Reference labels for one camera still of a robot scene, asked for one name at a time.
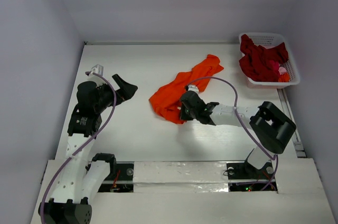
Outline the orange t shirt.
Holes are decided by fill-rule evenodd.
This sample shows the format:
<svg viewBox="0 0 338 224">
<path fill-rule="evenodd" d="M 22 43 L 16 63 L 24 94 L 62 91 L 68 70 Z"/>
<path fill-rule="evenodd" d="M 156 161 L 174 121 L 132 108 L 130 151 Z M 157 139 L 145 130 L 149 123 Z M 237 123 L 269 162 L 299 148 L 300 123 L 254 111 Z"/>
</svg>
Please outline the orange t shirt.
<svg viewBox="0 0 338 224">
<path fill-rule="evenodd" d="M 185 87 L 195 79 L 194 84 L 200 92 L 205 91 L 211 77 L 224 69 L 220 65 L 220 59 L 212 54 L 208 54 L 206 58 L 195 65 L 191 71 L 179 72 L 176 78 L 161 86 L 149 99 L 150 105 L 156 115 L 164 118 L 166 121 L 182 125 L 186 121 L 180 119 L 180 111 L 182 104 L 181 96 L 185 93 Z"/>
</svg>

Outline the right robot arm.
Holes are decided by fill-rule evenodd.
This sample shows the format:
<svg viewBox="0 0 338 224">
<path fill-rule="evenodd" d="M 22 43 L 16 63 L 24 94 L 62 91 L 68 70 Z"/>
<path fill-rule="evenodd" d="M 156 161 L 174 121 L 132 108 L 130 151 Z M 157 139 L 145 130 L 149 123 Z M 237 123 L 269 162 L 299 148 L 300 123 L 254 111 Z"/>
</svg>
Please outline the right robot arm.
<svg viewBox="0 0 338 224">
<path fill-rule="evenodd" d="M 250 178 L 262 172 L 265 164 L 284 152 L 296 130 L 295 123 L 272 102 L 264 101 L 257 108 L 227 106 L 218 102 L 205 103 L 189 90 L 180 98 L 180 119 L 197 120 L 205 125 L 242 127 L 257 145 L 243 164 Z"/>
</svg>

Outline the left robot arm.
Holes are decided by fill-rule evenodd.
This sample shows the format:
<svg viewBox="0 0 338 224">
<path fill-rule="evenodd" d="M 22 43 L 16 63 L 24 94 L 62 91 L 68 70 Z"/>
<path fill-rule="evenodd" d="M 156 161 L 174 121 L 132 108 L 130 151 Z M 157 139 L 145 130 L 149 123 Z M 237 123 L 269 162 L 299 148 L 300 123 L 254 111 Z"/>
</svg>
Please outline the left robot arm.
<svg viewBox="0 0 338 224">
<path fill-rule="evenodd" d="M 130 100 L 137 86 L 124 81 L 115 74 L 111 83 L 98 73 L 86 72 L 101 83 L 86 81 L 77 86 L 77 104 L 68 125 L 65 161 L 49 182 L 38 214 L 41 223 L 90 223 L 91 202 L 105 179 L 117 174 L 116 158 L 113 154 L 97 153 L 90 157 L 98 134 L 108 125 L 101 114 L 108 108 L 116 108 Z"/>
</svg>

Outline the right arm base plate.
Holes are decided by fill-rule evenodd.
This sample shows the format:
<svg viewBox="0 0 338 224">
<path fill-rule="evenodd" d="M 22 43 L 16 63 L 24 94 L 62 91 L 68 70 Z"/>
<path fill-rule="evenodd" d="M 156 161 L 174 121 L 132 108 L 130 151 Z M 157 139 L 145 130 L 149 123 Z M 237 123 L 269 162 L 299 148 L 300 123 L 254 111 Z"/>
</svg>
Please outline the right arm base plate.
<svg viewBox="0 0 338 224">
<path fill-rule="evenodd" d="M 277 191 L 274 168 L 267 162 L 263 168 L 256 169 L 247 162 L 227 163 L 223 175 L 228 179 L 230 192 Z"/>
</svg>

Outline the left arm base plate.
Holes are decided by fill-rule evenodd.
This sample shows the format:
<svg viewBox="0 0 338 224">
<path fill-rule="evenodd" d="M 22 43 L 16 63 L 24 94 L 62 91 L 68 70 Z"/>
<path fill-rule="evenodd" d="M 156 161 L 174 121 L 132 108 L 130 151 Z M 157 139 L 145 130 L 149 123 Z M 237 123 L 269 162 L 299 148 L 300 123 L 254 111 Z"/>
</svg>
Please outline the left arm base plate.
<svg viewBox="0 0 338 224">
<path fill-rule="evenodd" d="M 98 192 L 129 193 L 134 191 L 134 162 L 118 162 L 115 174 L 110 174 Z"/>
</svg>

